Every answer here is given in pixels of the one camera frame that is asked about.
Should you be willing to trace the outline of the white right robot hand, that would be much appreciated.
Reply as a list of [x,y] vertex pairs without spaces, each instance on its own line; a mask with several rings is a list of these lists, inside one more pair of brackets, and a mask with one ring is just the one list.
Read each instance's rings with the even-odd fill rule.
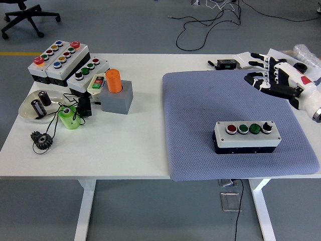
[[306,111],[313,121],[320,123],[320,91],[305,76],[300,63],[292,66],[286,59],[258,53],[250,55],[259,61],[250,61],[249,65],[261,67],[264,71],[248,73],[244,77],[247,83],[265,94],[289,100],[295,109]]

